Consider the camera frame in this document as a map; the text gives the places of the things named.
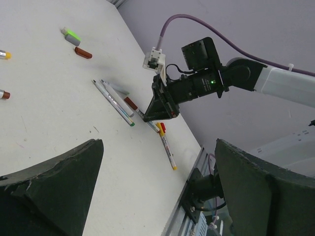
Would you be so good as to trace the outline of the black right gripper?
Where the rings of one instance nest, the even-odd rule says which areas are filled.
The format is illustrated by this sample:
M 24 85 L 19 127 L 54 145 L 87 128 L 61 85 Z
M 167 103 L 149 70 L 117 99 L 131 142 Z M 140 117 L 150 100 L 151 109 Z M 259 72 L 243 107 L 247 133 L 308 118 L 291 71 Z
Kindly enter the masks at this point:
M 145 112 L 145 122 L 169 120 L 180 114 L 179 105 L 194 99 L 216 93 L 220 98 L 223 85 L 209 73 L 182 75 L 179 79 L 167 80 L 166 86 L 159 75 L 153 77 L 153 97 Z

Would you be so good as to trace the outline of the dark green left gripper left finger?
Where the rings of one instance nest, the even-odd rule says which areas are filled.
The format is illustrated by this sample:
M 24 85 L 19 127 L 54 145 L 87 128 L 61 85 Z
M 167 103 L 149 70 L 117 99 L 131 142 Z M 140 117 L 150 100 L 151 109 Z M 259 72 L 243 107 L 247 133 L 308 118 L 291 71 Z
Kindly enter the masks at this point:
M 91 139 L 0 178 L 2 236 L 81 236 L 104 153 Z

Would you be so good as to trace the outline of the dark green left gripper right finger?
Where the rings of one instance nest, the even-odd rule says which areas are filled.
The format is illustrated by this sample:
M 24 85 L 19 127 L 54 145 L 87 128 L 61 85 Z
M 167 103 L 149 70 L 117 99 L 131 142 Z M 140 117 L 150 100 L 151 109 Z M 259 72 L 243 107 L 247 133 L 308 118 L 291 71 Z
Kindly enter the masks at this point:
M 218 139 L 218 173 L 238 236 L 313 236 L 315 180 Z

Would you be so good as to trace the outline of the red cap marker group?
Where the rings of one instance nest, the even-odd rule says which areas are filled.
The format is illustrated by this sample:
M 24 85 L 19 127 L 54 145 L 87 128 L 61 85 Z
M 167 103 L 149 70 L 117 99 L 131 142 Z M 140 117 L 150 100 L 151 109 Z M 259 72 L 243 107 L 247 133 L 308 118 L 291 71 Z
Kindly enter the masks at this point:
M 166 132 L 166 127 L 165 127 L 164 123 L 161 122 L 160 125 L 161 125 L 161 128 L 162 128 L 163 132 L 165 133 Z

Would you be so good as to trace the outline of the yellow cap marker group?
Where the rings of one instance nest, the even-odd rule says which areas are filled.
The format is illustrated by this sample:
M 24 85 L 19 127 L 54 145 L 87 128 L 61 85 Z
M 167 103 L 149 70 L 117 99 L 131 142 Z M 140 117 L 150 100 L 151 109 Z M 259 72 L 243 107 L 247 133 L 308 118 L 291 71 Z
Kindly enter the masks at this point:
M 170 149 L 170 145 L 169 145 L 168 140 L 166 138 L 166 134 L 163 132 L 160 123 L 161 122 L 157 122 L 156 125 L 159 128 L 159 135 L 160 135 L 162 144 L 164 146 L 165 152 L 167 154 L 167 157 L 168 157 L 168 160 L 169 160 L 169 162 L 171 164 L 172 169 L 173 170 L 177 170 L 177 165 L 175 163 L 175 160 L 174 160 L 174 157 L 173 157 L 173 153 L 172 153 L 172 151 Z

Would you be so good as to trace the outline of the grey cap whiteboard marker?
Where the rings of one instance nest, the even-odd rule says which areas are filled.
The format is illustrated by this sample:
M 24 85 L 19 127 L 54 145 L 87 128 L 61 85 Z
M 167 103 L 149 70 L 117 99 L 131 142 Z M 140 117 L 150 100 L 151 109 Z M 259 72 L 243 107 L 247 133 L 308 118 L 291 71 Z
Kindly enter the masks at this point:
M 123 101 L 119 94 L 110 86 L 110 84 L 104 80 L 100 80 L 105 89 L 111 94 L 111 96 L 117 101 L 117 103 L 126 111 L 129 117 L 133 117 L 134 113 L 129 106 Z

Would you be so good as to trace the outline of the brown cap marker pen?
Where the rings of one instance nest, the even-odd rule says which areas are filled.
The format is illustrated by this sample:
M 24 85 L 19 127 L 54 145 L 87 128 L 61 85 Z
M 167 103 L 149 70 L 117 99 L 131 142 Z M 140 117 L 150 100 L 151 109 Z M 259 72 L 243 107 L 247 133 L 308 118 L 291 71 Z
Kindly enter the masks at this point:
M 113 92 L 109 92 L 107 87 L 104 84 L 97 82 L 96 80 L 92 80 L 92 83 L 95 87 L 101 92 L 101 94 L 108 100 L 108 102 L 115 108 L 115 110 L 120 114 L 120 116 L 133 127 L 135 124 L 131 119 L 129 114 L 132 112 L 127 112 L 127 110 L 122 106 L 124 102 L 119 102 L 113 95 Z

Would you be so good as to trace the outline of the lime green marker cap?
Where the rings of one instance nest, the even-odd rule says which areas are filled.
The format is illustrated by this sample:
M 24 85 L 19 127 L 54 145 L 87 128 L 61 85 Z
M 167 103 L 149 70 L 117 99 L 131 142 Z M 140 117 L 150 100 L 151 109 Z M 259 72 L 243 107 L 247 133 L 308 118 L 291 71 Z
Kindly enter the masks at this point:
M 61 33 L 64 35 L 64 36 L 72 36 L 74 38 L 76 38 L 77 40 L 81 41 L 81 38 L 73 31 L 71 31 L 70 29 L 64 27 L 61 29 Z

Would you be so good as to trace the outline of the white lime-tipped marker body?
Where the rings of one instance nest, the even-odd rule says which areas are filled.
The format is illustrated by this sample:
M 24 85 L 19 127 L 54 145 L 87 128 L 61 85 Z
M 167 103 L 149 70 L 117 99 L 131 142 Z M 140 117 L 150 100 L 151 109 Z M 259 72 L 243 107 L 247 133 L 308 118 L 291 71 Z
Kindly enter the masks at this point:
M 126 89 L 124 89 L 121 86 L 118 86 L 118 85 L 113 84 L 113 83 L 109 83 L 109 86 L 112 87 L 114 90 L 119 91 L 122 94 L 129 95 L 129 91 L 127 91 Z

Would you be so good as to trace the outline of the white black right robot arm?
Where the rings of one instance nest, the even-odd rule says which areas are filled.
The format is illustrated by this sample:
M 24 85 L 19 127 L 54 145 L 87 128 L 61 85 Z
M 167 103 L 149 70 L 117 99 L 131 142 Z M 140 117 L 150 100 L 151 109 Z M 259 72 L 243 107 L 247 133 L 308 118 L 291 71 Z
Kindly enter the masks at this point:
M 144 114 L 145 122 L 176 118 L 179 104 L 212 93 L 221 97 L 230 87 L 315 106 L 313 76 L 243 58 L 232 59 L 223 66 L 210 37 L 182 47 L 182 53 L 192 74 L 174 81 L 161 74 L 154 76 L 153 98 Z

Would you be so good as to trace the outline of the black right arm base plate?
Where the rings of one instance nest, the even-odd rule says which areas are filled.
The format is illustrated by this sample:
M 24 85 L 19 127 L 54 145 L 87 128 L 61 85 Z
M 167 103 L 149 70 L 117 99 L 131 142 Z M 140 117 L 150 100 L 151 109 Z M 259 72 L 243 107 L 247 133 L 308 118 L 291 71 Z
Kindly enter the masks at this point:
M 223 204 L 214 208 L 204 208 L 204 203 L 215 198 L 224 199 L 221 180 L 218 172 L 203 176 L 198 168 L 194 168 L 180 199 L 180 206 L 194 224 L 198 223 L 200 213 L 203 211 L 217 211 Z

